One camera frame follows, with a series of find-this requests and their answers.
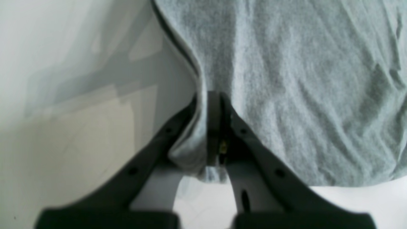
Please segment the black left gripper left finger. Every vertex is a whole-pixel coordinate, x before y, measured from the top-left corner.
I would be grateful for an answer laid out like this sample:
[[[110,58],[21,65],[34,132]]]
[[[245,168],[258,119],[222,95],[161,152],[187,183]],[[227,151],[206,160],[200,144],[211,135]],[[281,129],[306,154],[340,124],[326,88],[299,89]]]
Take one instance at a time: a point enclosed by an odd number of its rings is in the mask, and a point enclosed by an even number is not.
[[[191,120],[196,97],[112,178],[82,199],[43,210],[36,229],[180,229],[173,213],[183,172],[168,158]]]

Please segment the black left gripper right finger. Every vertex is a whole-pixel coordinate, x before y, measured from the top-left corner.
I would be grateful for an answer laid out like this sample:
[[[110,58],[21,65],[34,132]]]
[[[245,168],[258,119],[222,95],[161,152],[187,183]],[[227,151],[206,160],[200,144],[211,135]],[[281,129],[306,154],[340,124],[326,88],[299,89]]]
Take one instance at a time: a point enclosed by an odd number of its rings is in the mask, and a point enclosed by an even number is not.
[[[207,165],[226,169],[238,210],[233,229],[375,229],[355,213],[314,193],[267,149],[228,97],[207,94]]]

